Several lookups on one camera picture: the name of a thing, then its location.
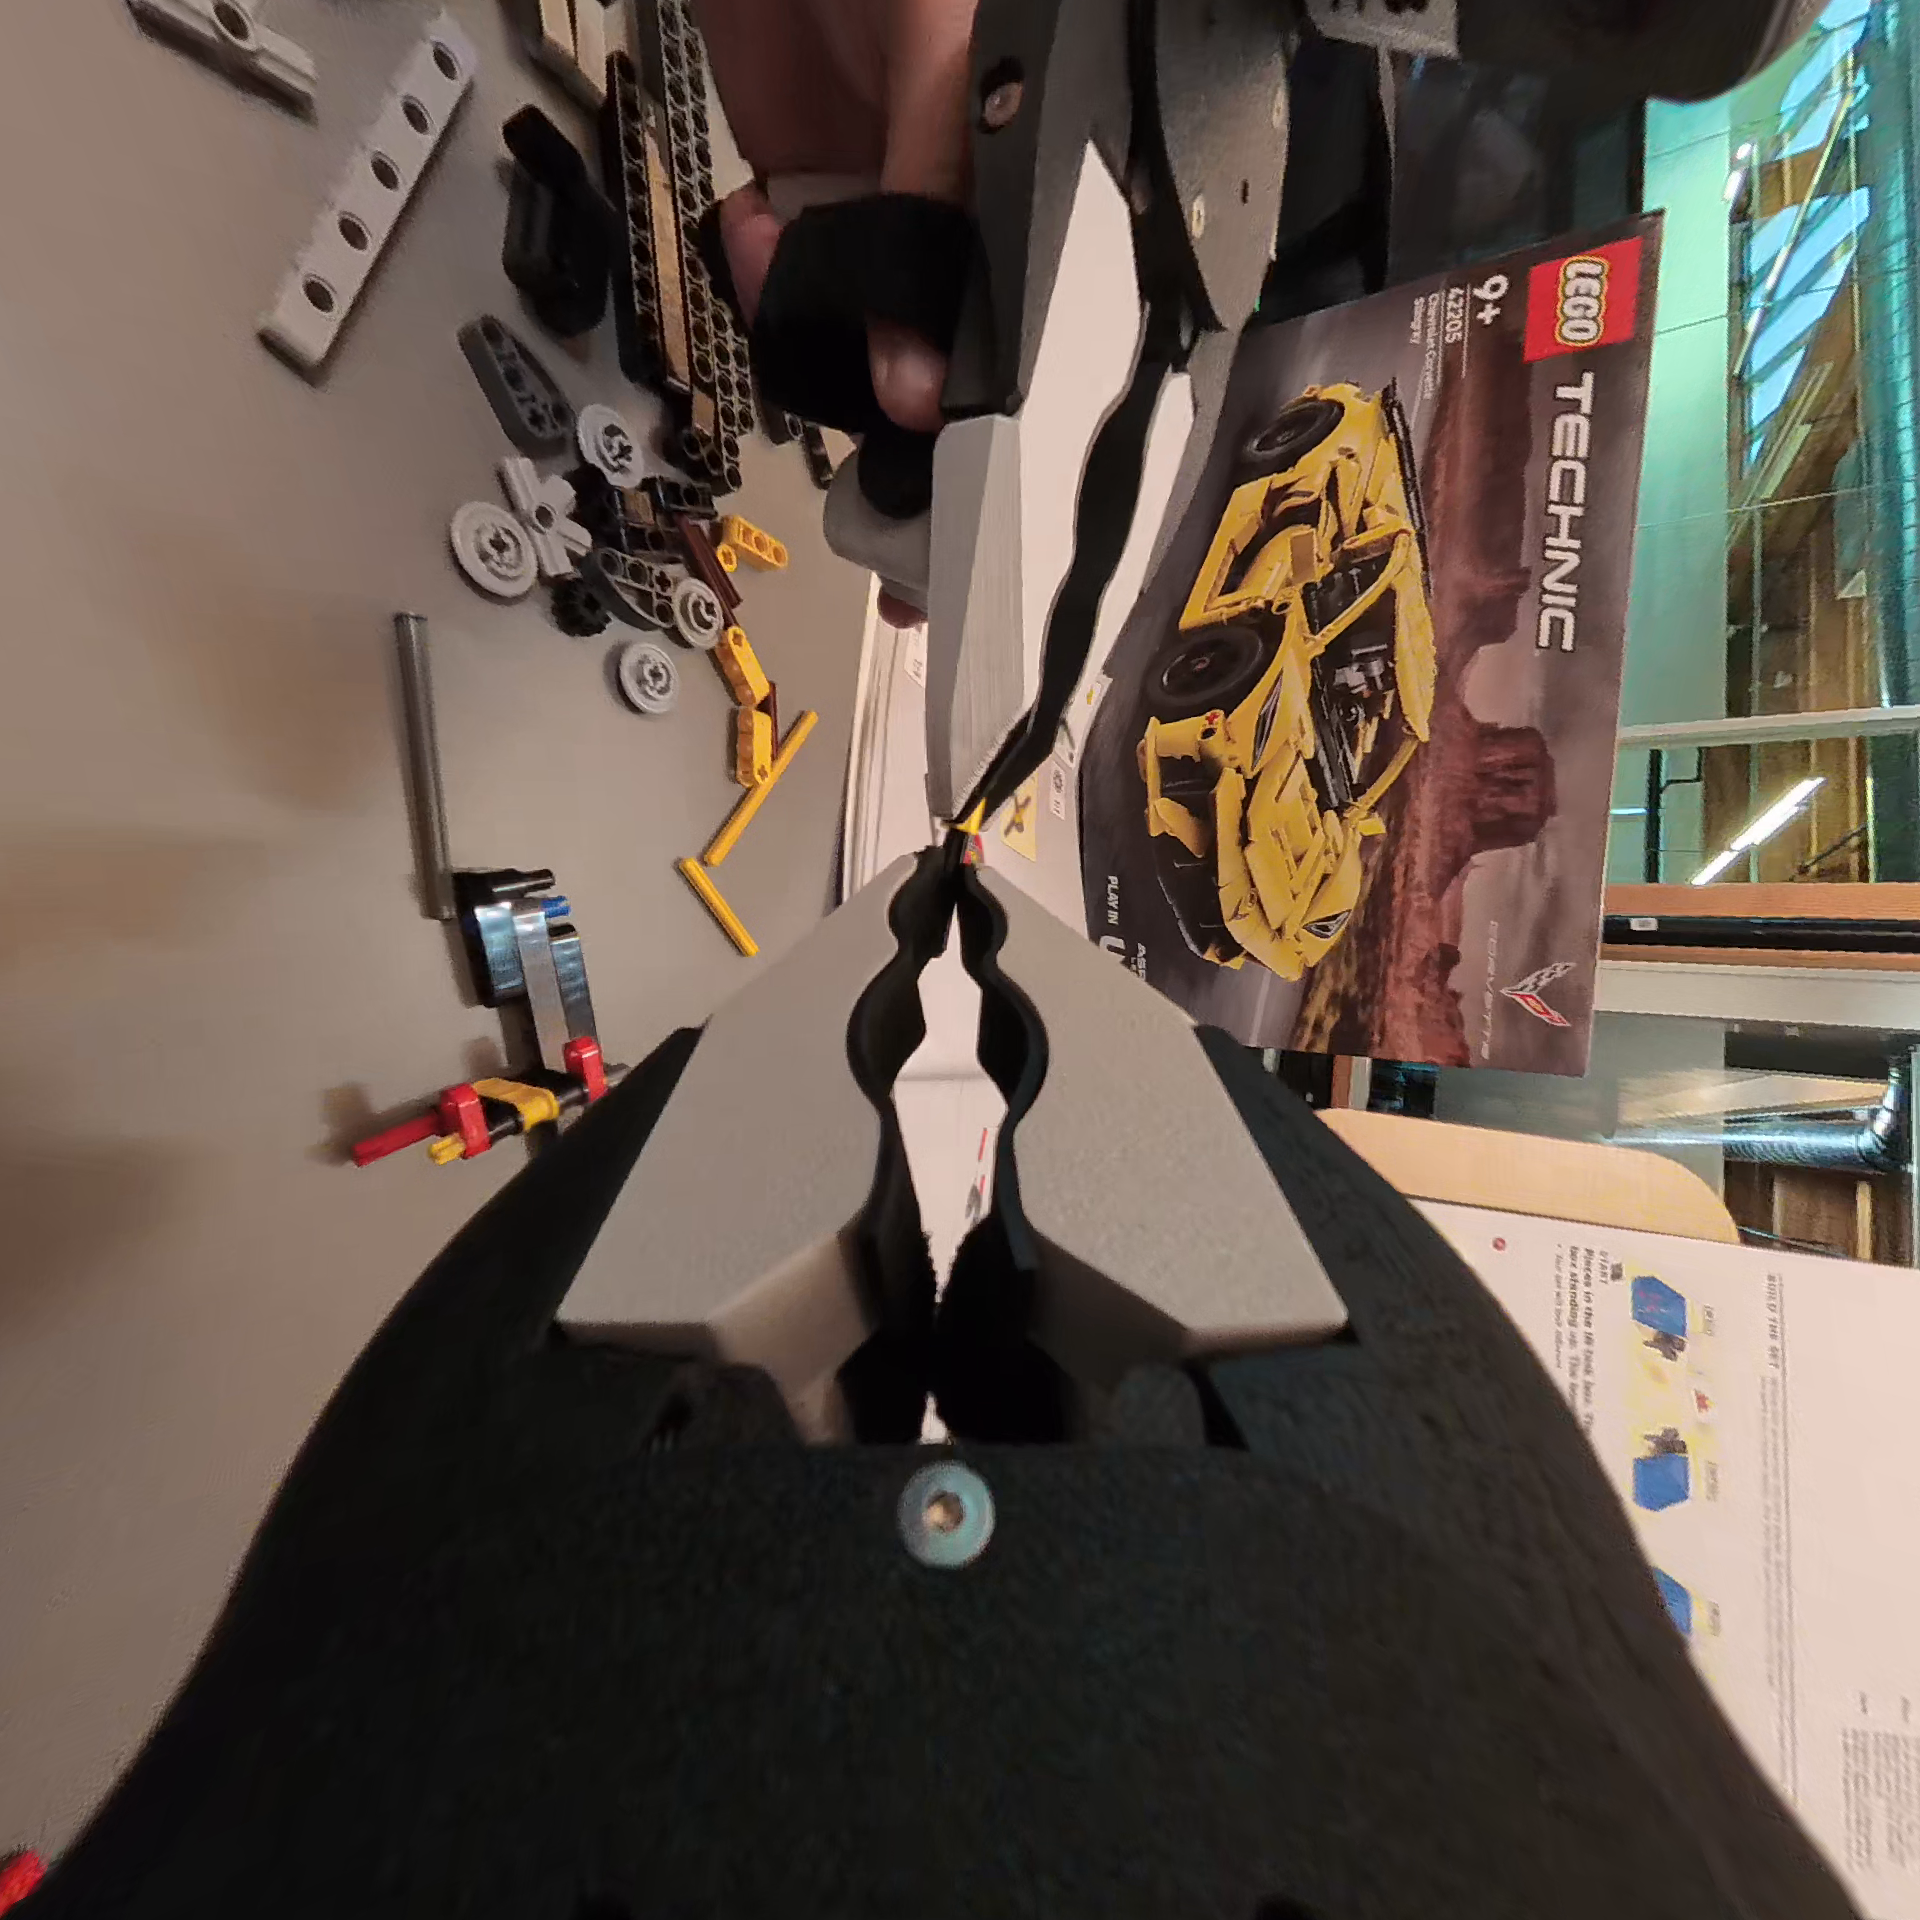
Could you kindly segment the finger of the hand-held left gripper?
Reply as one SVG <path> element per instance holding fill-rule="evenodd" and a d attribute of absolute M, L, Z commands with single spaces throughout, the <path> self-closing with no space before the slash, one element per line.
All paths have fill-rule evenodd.
<path fill-rule="evenodd" d="M 1144 358 L 1133 217 L 1083 148 L 1024 401 L 949 423 L 933 451 L 927 806 L 959 826 L 1005 772 L 1049 758 L 1065 698 L 1115 634 L 1112 584 L 1144 564 L 1142 507 L 1165 506 L 1165 374 Z"/>
<path fill-rule="evenodd" d="M 1127 384 L 1071 482 L 1065 530 L 1051 540 L 1061 554 L 1040 568 L 1040 688 L 986 768 L 986 810 L 1040 771 L 1074 698 L 1107 672 L 1207 475 L 1239 339 L 1205 332 L 1175 369 L 1153 332 L 1142 332 Z"/>

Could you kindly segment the white printed paper sheet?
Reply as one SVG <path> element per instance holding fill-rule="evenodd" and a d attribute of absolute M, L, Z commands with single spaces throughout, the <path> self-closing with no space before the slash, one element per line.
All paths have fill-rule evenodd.
<path fill-rule="evenodd" d="M 1752 1762 L 1867 1916 L 1915 1916 L 1915 1273 L 1421 1212 L 1571 1407 Z"/>

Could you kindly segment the white instruction booklet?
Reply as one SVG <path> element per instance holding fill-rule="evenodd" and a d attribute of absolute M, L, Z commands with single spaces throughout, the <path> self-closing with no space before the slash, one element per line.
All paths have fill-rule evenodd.
<path fill-rule="evenodd" d="M 881 623 L 873 592 L 855 687 L 840 898 L 944 840 L 927 806 L 926 680 L 926 634 Z M 1085 928 L 1077 785 L 1111 684 L 1096 657 L 1042 768 L 977 832 L 985 864 L 1074 930 Z M 991 1200 L 1003 1097 L 976 1059 L 979 991 L 957 936 L 921 975 L 918 995 L 926 1033 L 895 1079 L 893 1104 L 934 1278 L 944 1281 Z"/>

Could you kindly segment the person's left hand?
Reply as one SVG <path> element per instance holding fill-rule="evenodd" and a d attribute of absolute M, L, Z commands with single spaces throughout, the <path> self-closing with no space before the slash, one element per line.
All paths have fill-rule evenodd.
<path fill-rule="evenodd" d="M 707 3 L 693 8 L 718 104 L 750 180 L 707 217 L 730 307 L 753 323 L 787 217 L 773 186 L 862 186 L 816 207 L 834 241 L 786 264 L 845 255 L 866 307 L 870 401 L 842 399 L 847 432 L 929 442 L 976 264 L 969 86 L 976 4 Z"/>

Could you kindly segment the grey toy beam assembly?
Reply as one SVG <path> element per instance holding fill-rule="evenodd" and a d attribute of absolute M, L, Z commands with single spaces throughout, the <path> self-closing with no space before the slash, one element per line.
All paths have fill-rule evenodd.
<path fill-rule="evenodd" d="M 544 1143 L 619 1076 L 599 1040 L 585 944 L 553 873 L 453 872 L 447 895 L 477 999 L 531 1054 L 453 1084 L 423 1111 L 361 1138 L 352 1146 L 358 1169 L 415 1148 L 431 1164 L 453 1166 L 512 1140 Z"/>

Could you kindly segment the black toy car set box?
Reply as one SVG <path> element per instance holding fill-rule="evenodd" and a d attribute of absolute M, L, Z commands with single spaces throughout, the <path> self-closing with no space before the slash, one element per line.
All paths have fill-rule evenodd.
<path fill-rule="evenodd" d="M 1094 676 L 1081 930 L 1259 1049 L 1581 1074 L 1663 216 L 1248 329 Z"/>

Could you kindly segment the long dark grey toy axle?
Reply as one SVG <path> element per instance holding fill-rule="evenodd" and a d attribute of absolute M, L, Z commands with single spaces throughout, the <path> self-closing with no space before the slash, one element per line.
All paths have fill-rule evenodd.
<path fill-rule="evenodd" d="M 457 904 L 449 886 L 447 815 L 427 625 L 415 612 L 395 612 L 392 636 L 398 649 L 403 791 L 415 841 L 415 875 L 423 912 L 437 923 L 453 923 Z"/>

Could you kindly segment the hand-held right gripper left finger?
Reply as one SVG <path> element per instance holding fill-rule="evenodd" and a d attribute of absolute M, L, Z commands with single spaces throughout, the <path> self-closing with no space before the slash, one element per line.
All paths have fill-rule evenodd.
<path fill-rule="evenodd" d="M 949 856 L 899 858 L 703 1024 L 558 1312 L 751 1367 L 807 1438 L 913 1444 L 937 1288 L 895 1114 L 949 939 Z"/>

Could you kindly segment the beige round table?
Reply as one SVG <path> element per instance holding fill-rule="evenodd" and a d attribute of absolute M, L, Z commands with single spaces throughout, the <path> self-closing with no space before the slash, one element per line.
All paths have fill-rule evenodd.
<path fill-rule="evenodd" d="M 1521 1136 L 1329 1110 L 1321 1123 L 1405 1199 L 1594 1231 L 1737 1246 L 1738 1228 L 1688 1169 L 1619 1143 Z"/>

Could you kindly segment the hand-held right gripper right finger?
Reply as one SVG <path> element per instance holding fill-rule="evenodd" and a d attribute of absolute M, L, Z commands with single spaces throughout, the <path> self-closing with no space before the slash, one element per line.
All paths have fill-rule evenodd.
<path fill-rule="evenodd" d="M 1003 1114 L 933 1322 L 949 1432 L 1065 1442 L 1141 1372 L 1343 1337 L 1209 1032 L 986 870 L 957 873 L 953 923 Z"/>

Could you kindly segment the pile of toy brick pieces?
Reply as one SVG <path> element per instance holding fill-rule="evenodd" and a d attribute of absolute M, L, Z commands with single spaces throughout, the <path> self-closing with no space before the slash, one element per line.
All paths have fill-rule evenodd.
<path fill-rule="evenodd" d="M 125 4 L 135 23 L 231 83 L 312 112 L 317 70 L 257 4 Z M 811 728 L 778 728 L 777 688 L 739 626 L 738 564 L 781 569 L 781 543 L 736 513 L 739 447 L 759 394 L 747 332 L 729 313 L 698 219 L 713 204 L 707 63 L 690 4 L 525 4 L 529 55 L 593 107 L 597 160 L 550 115 L 523 105 L 501 128 L 506 222 L 501 271 L 554 342 L 608 323 L 622 376 L 663 407 L 663 466 L 615 409 L 569 411 L 501 321 L 462 348 L 518 449 L 501 488 L 512 507 L 471 503 L 447 540 L 471 585 L 512 601 L 545 582 L 565 634 L 617 617 L 674 634 L 713 659 L 733 706 L 733 782 L 773 785 Z M 285 367 L 314 376 L 389 249 L 472 88 L 472 49 L 433 17 L 255 327 Z"/>

